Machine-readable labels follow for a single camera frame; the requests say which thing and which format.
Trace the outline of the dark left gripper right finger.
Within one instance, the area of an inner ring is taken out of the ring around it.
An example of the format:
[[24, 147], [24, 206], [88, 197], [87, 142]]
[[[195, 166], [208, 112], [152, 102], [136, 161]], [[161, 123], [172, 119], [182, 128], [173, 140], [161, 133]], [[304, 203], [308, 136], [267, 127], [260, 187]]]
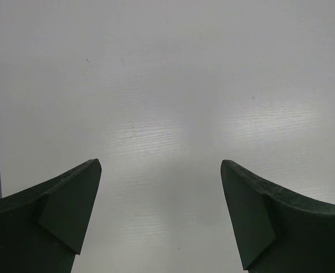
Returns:
[[335, 205], [272, 183], [232, 160], [221, 179], [247, 272], [335, 272]]

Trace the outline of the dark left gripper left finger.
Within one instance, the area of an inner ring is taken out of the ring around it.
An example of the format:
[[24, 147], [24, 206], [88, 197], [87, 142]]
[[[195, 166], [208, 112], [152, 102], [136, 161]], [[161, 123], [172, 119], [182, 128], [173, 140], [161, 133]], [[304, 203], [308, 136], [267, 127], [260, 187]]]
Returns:
[[71, 272], [101, 178], [98, 159], [0, 199], [0, 272]]

